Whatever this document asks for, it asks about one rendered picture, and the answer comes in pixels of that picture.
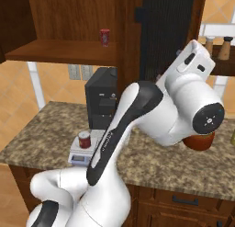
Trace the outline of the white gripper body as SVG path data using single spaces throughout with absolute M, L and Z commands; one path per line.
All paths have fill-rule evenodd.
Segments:
M 203 67 L 214 67 L 215 63 L 211 59 L 208 50 L 197 40 L 191 40 L 187 44 L 189 53 L 186 55 L 185 64 L 202 65 Z

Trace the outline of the dark cabinet door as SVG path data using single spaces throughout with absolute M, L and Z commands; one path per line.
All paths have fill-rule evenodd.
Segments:
M 140 80 L 155 81 L 190 40 L 198 38 L 206 0 L 143 0 Z

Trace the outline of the dark red food can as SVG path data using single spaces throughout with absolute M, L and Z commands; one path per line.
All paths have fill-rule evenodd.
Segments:
M 87 149 L 91 146 L 91 137 L 89 131 L 81 131 L 78 134 L 78 138 L 79 138 L 79 146 L 82 149 Z

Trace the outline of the white digital scale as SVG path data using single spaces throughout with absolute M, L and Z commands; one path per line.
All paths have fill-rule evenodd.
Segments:
M 82 149 L 79 146 L 79 138 L 78 133 L 74 138 L 73 143 L 71 145 L 68 162 L 72 165 L 80 165 L 80 166 L 88 166 L 89 162 L 93 156 L 96 146 L 99 141 L 102 139 L 104 130 L 90 130 L 91 137 L 91 146 L 87 149 Z

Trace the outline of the white-capped wooden shaker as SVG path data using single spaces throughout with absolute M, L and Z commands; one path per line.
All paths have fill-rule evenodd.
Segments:
M 212 54 L 213 52 L 213 40 L 215 39 L 214 36 L 206 36 L 206 44 L 205 48 L 209 52 L 209 54 Z

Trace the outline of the black-capped wooden shaker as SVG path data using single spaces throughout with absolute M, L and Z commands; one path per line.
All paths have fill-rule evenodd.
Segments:
M 232 37 L 226 36 L 224 38 L 224 42 L 223 42 L 221 49 L 218 53 L 219 60 L 226 61 L 229 59 L 230 44 L 232 41 L 233 41 Z

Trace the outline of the red-orange bowl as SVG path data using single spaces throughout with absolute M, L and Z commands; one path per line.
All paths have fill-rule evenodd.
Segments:
M 207 135 L 193 135 L 183 139 L 183 143 L 188 148 L 195 151 L 205 151 L 210 148 L 215 137 L 215 133 L 211 132 Z

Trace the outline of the slim red drink can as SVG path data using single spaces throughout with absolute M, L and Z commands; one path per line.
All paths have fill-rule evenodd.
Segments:
M 109 43 L 110 30 L 108 28 L 102 28 L 99 31 L 99 34 L 100 34 L 100 40 L 101 40 L 102 46 L 107 47 Z

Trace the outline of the black coffee machine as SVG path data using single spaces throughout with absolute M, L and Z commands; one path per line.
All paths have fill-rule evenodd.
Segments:
M 89 128 L 105 130 L 117 109 L 116 67 L 99 67 L 85 84 Z

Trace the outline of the brown wooden drawer front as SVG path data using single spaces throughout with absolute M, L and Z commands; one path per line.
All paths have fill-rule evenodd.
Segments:
M 175 203 L 172 200 L 173 196 L 176 196 L 179 199 L 187 199 L 187 200 L 198 199 L 198 206 Z M 161 204 L 182 206 L 195 210 L 206 210 L 210 212 L 216 212 L 221 215 L 230 215 L 233 211 L 235 211 L 235 201 L 208 198 L 208 197 L 202 197 L 192 194 L 185 194 L 185 193 L 161 190 L 161 189 L 154 190 L 154 197 Z

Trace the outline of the dark wooden wall shelf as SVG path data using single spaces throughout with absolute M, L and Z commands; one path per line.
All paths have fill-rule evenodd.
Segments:
M 235 76 L 235 46 L 230 47 L 229 59 L 226 61 L 218 58 L 220 45 L 214 45 L 212 60 L 216 63 L 211 75 Z

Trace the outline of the grey wall outlet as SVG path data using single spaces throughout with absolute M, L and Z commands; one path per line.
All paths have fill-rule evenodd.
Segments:
M 82 78 L 84 81 L 88 81 L 93 75 L 93 66 L 92 65 L 82 65 Z
M 71 80 L 80 80 L 80 70 L 78 64 L 69 64 L 68 65 L 69 78 Z

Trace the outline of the brown wooden wall cabinet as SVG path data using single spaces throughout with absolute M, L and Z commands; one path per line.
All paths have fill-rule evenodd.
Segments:
M 117 67 L 119 91 L 140 78 L 142 0 L 0 0 L 0 63 Z M 99 31 L 110 30 L 103 47 Z

